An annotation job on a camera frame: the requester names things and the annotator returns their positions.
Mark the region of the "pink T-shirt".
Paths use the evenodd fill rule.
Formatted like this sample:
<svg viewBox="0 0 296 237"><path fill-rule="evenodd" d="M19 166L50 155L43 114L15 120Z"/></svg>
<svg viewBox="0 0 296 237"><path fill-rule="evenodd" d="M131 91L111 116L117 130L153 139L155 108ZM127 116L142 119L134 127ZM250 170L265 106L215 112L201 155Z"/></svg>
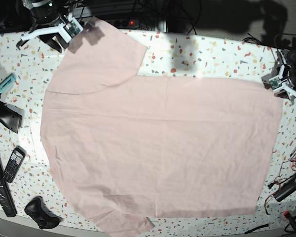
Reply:
<svg viewBox="0 0 296 237"><path fill-rule="evenodd" d="M112 237L254 213L282 99L244 80L139 76L146 50L98 18L72 39L40 128L62 195Z"/></svg>

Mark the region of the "light blue highlighter marker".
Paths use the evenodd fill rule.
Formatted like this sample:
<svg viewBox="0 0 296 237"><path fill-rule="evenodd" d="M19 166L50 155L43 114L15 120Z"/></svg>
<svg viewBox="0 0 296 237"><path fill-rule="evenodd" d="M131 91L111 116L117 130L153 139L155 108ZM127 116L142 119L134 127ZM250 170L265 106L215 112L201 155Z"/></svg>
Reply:
<svg viewBox="0 0 296 237"><path fill-rule="evenodd" d="M15 82L15 80L15 74L10 74L0 83L0 96Z"/></svg>

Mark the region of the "power strip with red light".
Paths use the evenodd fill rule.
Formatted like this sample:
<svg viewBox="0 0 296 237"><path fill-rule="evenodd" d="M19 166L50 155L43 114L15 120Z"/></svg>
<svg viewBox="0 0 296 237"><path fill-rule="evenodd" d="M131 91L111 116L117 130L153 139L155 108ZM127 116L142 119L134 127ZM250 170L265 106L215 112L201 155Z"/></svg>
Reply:
<svg viewBox="0 0 296 237"><path fill-rule="evenodd" d="M119 29L134 29L139 27L139 20L116 19L112 21L112 24Z"/></svg>

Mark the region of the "black handheld device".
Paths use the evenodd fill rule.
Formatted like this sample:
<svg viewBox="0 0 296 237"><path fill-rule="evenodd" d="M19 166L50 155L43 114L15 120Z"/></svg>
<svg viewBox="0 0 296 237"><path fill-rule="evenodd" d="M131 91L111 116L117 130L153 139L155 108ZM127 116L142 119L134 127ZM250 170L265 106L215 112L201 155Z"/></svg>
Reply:
<svg viewBox="0 0 296 237"><path fill-rule="evenodd" d="M14 133L22 126L24 113L21 108L0 101L0 123Z"/></svg>

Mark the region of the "black cylindrical device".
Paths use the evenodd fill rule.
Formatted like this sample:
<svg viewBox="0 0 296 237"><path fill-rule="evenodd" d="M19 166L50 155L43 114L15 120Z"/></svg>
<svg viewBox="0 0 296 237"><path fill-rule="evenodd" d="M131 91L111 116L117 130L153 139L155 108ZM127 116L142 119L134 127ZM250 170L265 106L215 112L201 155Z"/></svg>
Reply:
<svg viewBox="0 0 296 237"><path fill-rule="evenodd" d="M296 173L273 196L278 202L281 202L295 191Z"/></svg>

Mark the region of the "black remote control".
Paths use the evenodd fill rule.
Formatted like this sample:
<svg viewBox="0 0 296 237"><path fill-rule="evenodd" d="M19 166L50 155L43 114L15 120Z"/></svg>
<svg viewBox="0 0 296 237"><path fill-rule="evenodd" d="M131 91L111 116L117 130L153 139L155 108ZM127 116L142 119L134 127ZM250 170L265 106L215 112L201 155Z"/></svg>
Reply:
<svg viewBox="0 0 296 237"><path fill-rule="evenodd" d="M11 156L9 158L9 161L3 172L3 178L6 182L8 183L13 182L19 168L21 167L21 164L25 156L26 156L26 151L20 146L17 146L16 148L13 149Z"/></svg>

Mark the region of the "red black clamp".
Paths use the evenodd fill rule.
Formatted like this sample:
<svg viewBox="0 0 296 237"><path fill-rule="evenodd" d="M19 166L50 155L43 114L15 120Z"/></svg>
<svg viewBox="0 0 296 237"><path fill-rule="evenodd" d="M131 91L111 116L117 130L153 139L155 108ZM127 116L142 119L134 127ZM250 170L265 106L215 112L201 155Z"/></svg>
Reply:
<svg viewBox="0 0 296 237"><path fill-rule="evenodd" d="M292 227L293 232L296 233L296 221L295 221L294 217L290 214L289 211L285 211L283 213L283 215L289 221L289 224Z"/></svg>

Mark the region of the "long black bar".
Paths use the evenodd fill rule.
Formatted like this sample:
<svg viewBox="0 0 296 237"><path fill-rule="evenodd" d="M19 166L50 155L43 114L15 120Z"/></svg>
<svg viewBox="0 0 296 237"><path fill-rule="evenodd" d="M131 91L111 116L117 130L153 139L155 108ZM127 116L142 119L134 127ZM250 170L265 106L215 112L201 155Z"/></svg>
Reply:
<svg viewBox="0 0 296 237"><path fill-rule="evenodd" d="M0 205L7 217L15 217L17 209L14 205L7 182L3 178L3 170L0 159Z"/></svg>

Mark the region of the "black game controller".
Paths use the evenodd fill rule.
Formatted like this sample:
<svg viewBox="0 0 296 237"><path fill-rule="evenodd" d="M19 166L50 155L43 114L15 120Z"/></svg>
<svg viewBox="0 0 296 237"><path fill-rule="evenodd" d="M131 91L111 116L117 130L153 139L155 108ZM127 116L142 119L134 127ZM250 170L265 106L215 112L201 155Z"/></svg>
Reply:
<svg viewBox="0 0 296 237"><path fill-rule="evenodd" d="M63 220L60 216L57 216L47 208L41 196L34 197L25 206L24 211L37 223L41 230L53 229Z"/></svg>

